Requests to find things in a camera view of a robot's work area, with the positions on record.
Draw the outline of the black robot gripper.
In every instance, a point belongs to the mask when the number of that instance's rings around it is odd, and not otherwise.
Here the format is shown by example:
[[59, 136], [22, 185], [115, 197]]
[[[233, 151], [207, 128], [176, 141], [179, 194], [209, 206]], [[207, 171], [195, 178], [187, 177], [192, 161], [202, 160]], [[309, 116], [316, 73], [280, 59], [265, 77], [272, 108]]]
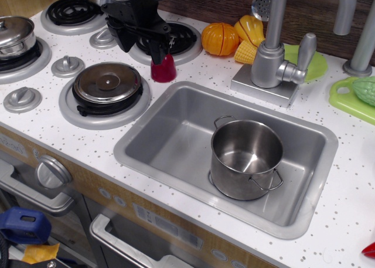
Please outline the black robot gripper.
[[171, 28], [158, 14], [156, 0], [111, 0], [101, 6], [108, 28], [119, 47], [129, 52], [139, 38], [148, 40], [152, 61], [161, 65], [166, 53], [175, 54]]

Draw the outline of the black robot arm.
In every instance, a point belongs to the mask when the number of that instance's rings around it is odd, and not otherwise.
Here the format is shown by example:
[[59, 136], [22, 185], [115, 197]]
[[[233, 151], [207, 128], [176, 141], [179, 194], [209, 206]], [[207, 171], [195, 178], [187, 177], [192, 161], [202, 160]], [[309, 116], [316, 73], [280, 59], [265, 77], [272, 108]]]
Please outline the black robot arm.
[[144, 38], [156, 65], [169, 54], [171, 27], [158, 14], [159, 0], [88, 1], [106, 15], [109, 31], [123, 51], [129, 52], [139, 38]]

